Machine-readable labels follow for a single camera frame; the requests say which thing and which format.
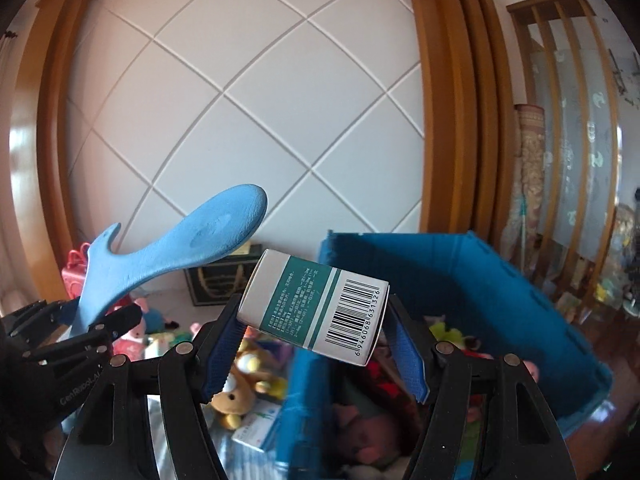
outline green stripe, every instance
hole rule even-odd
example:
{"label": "green stripe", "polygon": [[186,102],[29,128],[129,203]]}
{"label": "green stripe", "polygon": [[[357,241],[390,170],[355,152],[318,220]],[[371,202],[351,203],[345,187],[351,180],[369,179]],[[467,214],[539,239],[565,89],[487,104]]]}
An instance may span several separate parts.
{"label": "green stripe", "polygon": [[320,327],[322,326],[322,322],[324,321],[324,316],[326,316],[326,310],[329,308],[329,303],[331,303],[331,297],[334,294],[335,286],[338,284],[338,278],[340,277],[340,269],[335,269],[334,280],[329,287],[329,293],[326,295],[326,299],[324,300],[324,305],[322,306],[322,312],[320,313],[320,317],[318,318],[318,323],[316,323],[316,329],[314,330],[314,334],[311,336],[311,341],[309,341],[309,348],[313,348],[316,343],[316,338],[318,338],[318,333],[320,332]]}

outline metal screw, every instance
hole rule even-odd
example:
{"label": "metal screw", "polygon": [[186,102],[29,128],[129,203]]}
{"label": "metal screw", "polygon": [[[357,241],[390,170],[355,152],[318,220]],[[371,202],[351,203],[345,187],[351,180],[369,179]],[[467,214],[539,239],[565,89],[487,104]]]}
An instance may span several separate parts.
{"label": "metal screw", "polygon": [[193,350],[193,345],[187,341],[183,341],[175,346],[175,351],[180,355],[187,355]]}
{"label": "metal screw", "polygon": [[436,345],[436,350],[444,355],[453,354],[453,345],[449,341],[440,341]]}
{"label": "metal screw", "polygon": [[109,361],[109,364],[114,368],[117,368],[118,366],[122,366],[126,362],[127,362],[127,356],[124,354],[118,354],[118,355],[114,355],[111,358],[111,360]]}
{"label": "metal screw", "polygon": [[518,366],[520,364],[520,358],[516,354],[507,354],[503,359],[509,366]]}

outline blue toy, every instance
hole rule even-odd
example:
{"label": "blue toy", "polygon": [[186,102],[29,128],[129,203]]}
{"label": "blue toy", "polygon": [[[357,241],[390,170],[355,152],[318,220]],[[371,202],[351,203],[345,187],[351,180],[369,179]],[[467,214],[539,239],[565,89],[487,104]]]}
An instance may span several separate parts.
{"label": "blue toy", "polygon": [[71,336],[86,332],[108,307],[142,283],[172,270],[219,260],[250,238],[264,219],[267,195],[244,184],[206,201],[162,238],[131,254],[113,254],[120,224],[89,247],[89,266]]}

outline white and green box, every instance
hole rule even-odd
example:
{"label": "white and green box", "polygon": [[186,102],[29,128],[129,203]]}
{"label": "white and green box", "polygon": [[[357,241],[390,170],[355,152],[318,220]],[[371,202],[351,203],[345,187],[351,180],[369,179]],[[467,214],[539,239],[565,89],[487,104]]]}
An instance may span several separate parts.
{"label": "white and green box", "polygon": [[238,319],[313,352],[364,366],[374,349],[389,284],[266,250]]}

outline green label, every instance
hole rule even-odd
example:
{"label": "green label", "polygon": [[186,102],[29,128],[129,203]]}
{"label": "green label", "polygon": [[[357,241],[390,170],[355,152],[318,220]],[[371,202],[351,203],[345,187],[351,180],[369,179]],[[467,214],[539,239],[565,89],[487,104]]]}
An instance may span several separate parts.
{"label": "green label", "polygon": [[302,346],[330,273],[329,266],[290,256],[260,330]]}

